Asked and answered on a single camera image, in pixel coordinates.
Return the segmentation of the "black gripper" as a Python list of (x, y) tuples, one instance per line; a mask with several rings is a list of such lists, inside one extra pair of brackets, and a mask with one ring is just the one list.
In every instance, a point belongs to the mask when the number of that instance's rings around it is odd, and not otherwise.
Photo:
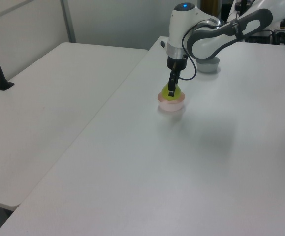
[(176, 85), (178, 79), (181, 79), (181, 71), (187, 66), (188, 58), (174, 59), (167, 57), (167, 67), (171, 70), (168, 81), (168, 96), (173, 97), (175, 95)]

